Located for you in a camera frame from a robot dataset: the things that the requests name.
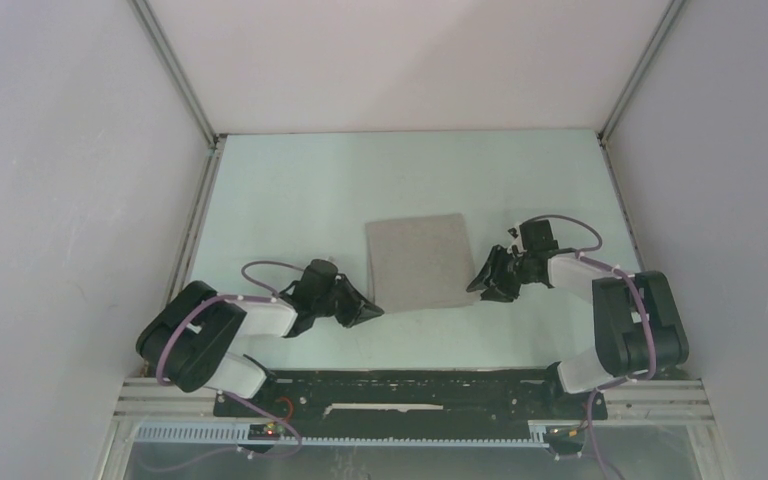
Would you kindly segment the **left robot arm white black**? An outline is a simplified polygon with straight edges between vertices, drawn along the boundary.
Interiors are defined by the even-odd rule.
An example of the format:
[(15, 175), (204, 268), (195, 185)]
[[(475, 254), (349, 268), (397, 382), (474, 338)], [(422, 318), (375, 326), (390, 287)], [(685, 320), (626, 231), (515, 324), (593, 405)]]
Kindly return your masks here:
[(135, 350), (160, 384), (185, 393), (229, 392), (259, 417), (276, 403), (276, 390), (267, 383), (271, 373), (235, 348), (236, 341), (294, 338), (320, 318), (352, 328), (384, 313), (334, 263), (314, 259), (298, 279), (266, 296), (220, 294), (201, 280), (190, 282), (139, 334)]

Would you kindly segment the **grey cloth napkin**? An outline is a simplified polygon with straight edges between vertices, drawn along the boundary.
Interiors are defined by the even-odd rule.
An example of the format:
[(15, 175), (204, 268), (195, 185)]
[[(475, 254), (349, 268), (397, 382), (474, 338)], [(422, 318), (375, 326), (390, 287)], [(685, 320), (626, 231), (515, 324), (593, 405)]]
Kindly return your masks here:
[(476, 268), (461, 214), (389, 219), (365, 226), (369, 293), (388, 314), (469, 306)]

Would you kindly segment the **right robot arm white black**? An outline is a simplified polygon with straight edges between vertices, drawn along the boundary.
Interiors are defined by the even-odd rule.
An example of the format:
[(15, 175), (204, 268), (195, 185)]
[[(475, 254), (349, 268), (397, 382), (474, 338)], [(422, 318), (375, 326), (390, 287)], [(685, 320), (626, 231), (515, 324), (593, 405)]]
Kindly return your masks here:
[(495, 245), (469, 292), (483, 301), (511, 303), (523, 286), (563, 289), (592, 307), (594, 345), (550, 369), (554, 383), (541, 392), (545, 411), (566, 418), (582, 403), (581, 393), (626, 381), (649, 380), (684, 364), (689, 342), (666, 275), (630, 273), (594, 258), (600, 234), (583, 248), (563, 248), (554, 236), (554, 215), (525, 220), (509, 229), (509, 246)]

